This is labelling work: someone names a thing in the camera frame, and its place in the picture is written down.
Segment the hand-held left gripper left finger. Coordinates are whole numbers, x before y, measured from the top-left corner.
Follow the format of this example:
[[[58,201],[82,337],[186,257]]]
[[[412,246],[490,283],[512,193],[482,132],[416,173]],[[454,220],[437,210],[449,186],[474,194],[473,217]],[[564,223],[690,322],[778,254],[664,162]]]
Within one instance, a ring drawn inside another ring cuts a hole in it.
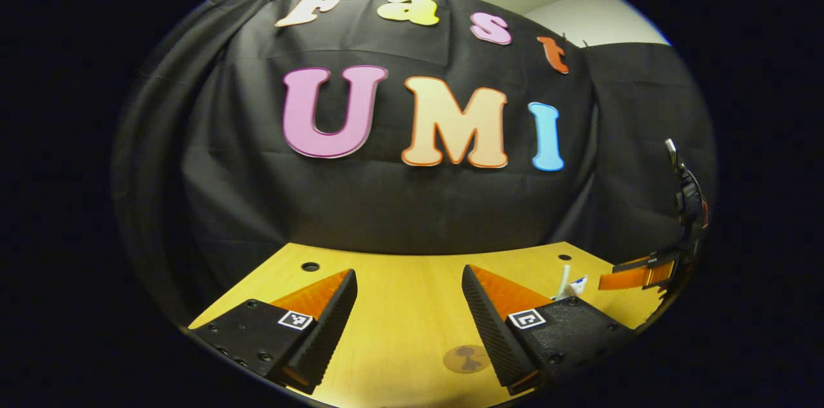
[[[245,299],[192,334],[244,369],[311,395],[357,297],[356,273],[347,268],[272,302]]]

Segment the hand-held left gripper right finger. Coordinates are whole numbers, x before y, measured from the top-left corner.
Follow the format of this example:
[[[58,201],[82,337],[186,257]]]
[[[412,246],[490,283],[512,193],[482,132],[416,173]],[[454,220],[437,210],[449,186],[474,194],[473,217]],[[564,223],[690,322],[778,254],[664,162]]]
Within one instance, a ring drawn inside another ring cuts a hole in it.
[[[492,368],[510,395],[564,384],[635,332],[579,297],[553,301],[468,264],[462,290]]]

